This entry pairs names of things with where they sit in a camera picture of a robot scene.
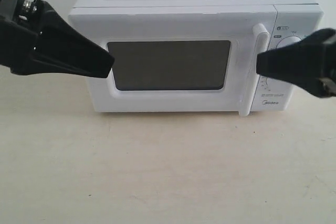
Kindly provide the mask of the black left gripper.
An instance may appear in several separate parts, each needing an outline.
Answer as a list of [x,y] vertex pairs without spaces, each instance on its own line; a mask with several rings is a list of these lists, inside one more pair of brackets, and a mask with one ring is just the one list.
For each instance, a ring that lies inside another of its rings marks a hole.
[[105,49],[73,29],[48,2],[1,0],[1,65],[11,73],[105,79],[113,63]]

